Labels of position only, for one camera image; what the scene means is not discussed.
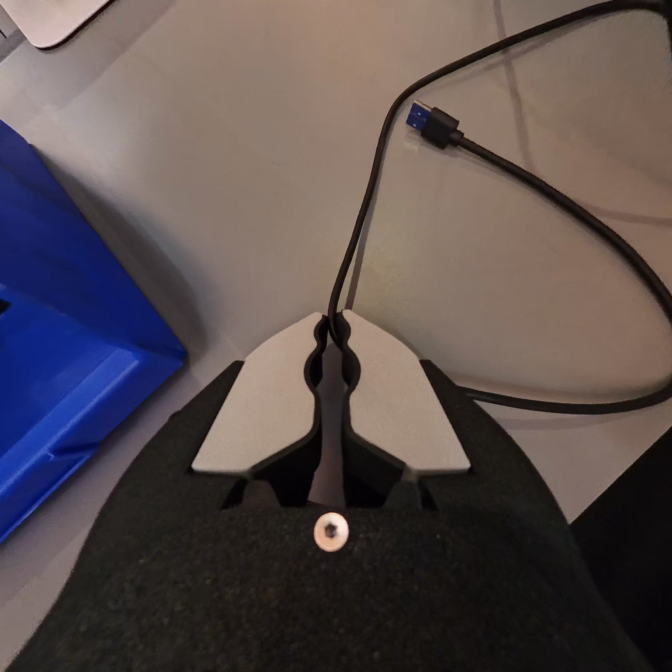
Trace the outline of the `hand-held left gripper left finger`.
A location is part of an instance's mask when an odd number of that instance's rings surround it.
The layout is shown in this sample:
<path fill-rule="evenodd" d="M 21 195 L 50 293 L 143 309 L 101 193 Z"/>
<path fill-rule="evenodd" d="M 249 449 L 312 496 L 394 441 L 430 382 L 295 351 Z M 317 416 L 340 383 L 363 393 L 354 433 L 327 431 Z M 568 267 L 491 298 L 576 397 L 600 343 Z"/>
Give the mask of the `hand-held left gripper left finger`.
<path fill-rule="evenodd" d="M 191 468 L 252 475 L 319 429 L 323 315 L 311 313 L 259 345 L 243 362 Z"/>

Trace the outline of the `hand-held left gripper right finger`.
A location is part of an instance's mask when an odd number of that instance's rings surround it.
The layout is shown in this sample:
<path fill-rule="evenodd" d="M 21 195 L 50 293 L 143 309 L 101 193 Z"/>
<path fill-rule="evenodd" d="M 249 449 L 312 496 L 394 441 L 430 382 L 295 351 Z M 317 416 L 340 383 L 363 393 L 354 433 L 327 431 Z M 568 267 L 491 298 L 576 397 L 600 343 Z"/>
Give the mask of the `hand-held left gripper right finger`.
<path fill-rule="evenodd" d="M 414 476 L 468 472 L 470 461 L 416 353 L 352 310 L 338 319 L 345 429 L 356 445 Z"/>

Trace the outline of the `blue plastic bin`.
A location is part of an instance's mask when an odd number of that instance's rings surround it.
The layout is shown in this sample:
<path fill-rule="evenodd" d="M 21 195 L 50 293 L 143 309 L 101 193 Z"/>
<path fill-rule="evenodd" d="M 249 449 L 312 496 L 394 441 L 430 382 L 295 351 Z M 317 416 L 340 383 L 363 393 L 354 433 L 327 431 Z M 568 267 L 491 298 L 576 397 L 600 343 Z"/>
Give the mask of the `blue plastic bin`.
<path fill-rule="evenodd" d="M 1 122 L 1 541 L 186 356 L 37 152 Z"/>

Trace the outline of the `person's dark trousers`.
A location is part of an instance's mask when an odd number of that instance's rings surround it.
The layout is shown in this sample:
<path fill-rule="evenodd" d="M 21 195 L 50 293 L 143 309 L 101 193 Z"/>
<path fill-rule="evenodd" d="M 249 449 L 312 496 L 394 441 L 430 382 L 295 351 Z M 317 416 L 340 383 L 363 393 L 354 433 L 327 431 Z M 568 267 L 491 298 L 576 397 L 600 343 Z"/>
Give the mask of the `person's dark trousers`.
<path fill-rule="evenodd" d="M 671 670 L 671 430 L 570 525 L 602 597 L 656 671 Z"/>

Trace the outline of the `white folding stand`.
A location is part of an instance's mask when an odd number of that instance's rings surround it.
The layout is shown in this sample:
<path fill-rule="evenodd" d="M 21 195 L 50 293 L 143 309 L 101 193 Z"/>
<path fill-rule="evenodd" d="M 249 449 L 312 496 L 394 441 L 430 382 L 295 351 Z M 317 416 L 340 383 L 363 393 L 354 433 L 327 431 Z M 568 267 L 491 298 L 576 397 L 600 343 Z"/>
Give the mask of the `white folding stand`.
<path fill-rule="evenodd" d="M 26 40 L 41 50 L 75 35 L 111 1 L 2 1 L 1 44 Z"/>

